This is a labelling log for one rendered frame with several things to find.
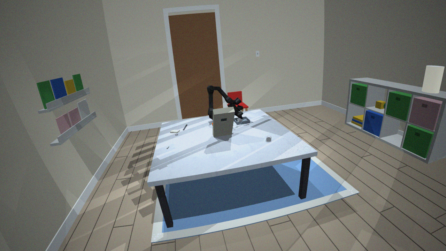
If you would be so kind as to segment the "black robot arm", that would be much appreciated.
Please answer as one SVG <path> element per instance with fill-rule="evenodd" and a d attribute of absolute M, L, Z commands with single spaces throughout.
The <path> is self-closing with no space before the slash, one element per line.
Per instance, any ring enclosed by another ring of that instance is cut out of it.
<path fill-rule="evenodd" d="M 243 106 L 240 106 L 240 102 L 241 100 L 237 97 L 236 99 L 232 99 L 230 98 L 227 94 L 225 94 L 225 92 L 221 89 L 221 87 L 213 87 L 212 85 L 209 85 L 207 87 L 207 92 L 209 95 L 209 109 L 208 109 L 208 115 L 209 118 L 213 120 L 213 92 L 214 90 L 218 90 L 218 92 L 225 98 L 225 101 L 228 104 L 228 107 L 234 107 L 234 109 L 236 108 L 236 105 L 238 105 L 238 110 L 241 111 L 243 109 Z"/>

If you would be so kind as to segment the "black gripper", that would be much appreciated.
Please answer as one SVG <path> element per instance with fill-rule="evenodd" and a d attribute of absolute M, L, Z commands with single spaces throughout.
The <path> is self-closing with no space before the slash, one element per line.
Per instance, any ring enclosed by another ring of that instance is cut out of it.
<path fill-rule="evenodd" d="M 235 110 L 235 115 L 238 116 L 240 119 L 243 119 L 242 118 L 243 112 L 239 112 L 238 107 L 236 107 L 234 110 Z"/>

